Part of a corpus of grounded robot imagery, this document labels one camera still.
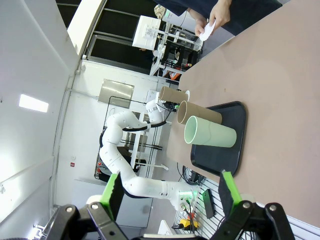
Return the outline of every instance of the light green cylinder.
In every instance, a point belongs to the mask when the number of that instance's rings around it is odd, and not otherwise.
[[[185,124],[184,140],[187,144],[231,148],[237,133],[233,128],[191,116]]]

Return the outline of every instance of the brown table surface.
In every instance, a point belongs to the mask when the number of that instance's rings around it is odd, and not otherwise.
[[[319,0],[286,3],[189,69],[179,88],[203,107],[244,103],[239,191],[320,227]],[[175,116],[167,157],[219,182],[191,164],[184,127]]]

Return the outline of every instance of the ceiling light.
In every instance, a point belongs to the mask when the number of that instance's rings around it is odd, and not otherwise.
[[[25,94],[21,94],[20,96],[19,107],[46,113],[48,111],[48,106],[49,104],[47,102],[40,101],[31,96]]]

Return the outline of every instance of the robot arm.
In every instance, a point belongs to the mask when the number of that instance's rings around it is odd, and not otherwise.
[[[103,147],[99,151],[100,158],[108,169],[116,174],[121,173],[121,181],[125,190],[134,196],[170,200],[173,207],[181,211],[182,205],[187,205],[185,199],[191,202],[195,186],[185,182],[161,181],[136,176],[130,164],[119,153],[117,145],[123,136],[123,129],[150,128],[163,122],[162,114],[158,111],[155,101],[146,104],[150,123],[139,121],[131,111],[123,111],[110,116],[106,121],[107,129],[102,137]]]

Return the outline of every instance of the paper tube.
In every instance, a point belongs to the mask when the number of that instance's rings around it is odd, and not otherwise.
[[[191,116],[184,128],[184,140],[187,144],[231,148],[237,133],[233,128]]]
[[[189,96],[185,92],[177,91],[167,86],[163,86],[159,94],[159,100],[177,104],[180,104],[182,101],[187,101],[188,98]]]
[[[188,101],[181,102],[177,112],[178,123],[186,124],[191,116],[206,119],[216,124],[221,124],[222,122],[222,116],[219,112],[198,106]]]

